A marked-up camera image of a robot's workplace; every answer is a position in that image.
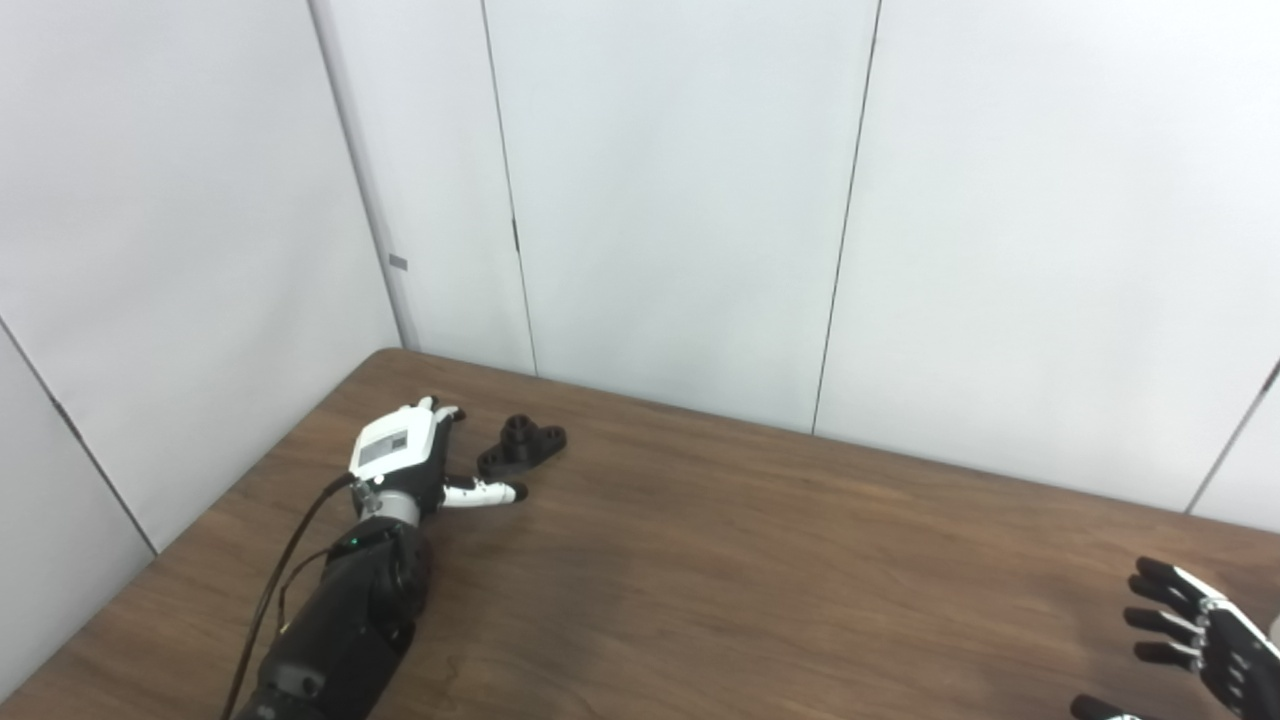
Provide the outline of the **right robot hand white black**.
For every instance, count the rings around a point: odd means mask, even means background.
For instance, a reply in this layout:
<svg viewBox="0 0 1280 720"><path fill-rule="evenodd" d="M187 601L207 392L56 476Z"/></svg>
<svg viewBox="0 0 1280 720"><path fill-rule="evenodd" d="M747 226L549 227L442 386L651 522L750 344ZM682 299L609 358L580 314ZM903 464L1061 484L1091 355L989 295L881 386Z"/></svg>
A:
<svg viewBox="0 0 1280 720"><path fill-rule="evenodd" d="M1146 556L1128 585L1162 607L1128 607L1125 624L1167 637L1135 643L1135 657L1198 676L1236 719L1279 717L1277 646L1236 603L1183 568Z"/></svg>

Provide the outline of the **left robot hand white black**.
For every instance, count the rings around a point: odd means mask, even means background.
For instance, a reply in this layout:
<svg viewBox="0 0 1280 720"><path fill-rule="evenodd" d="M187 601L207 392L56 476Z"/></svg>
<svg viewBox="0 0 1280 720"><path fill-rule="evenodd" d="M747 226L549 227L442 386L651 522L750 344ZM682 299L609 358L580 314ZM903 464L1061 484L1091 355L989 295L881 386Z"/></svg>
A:
<svg viewBox="0 0 1280 720"><path fill-rule="evenodd" d="M451 475L447 459L457 406L433 396L404 405L367 424L349 460L351 497L360 520L387 519L420 527L440 509L484 509L520 503L529 488L518 482Z"/></svg>

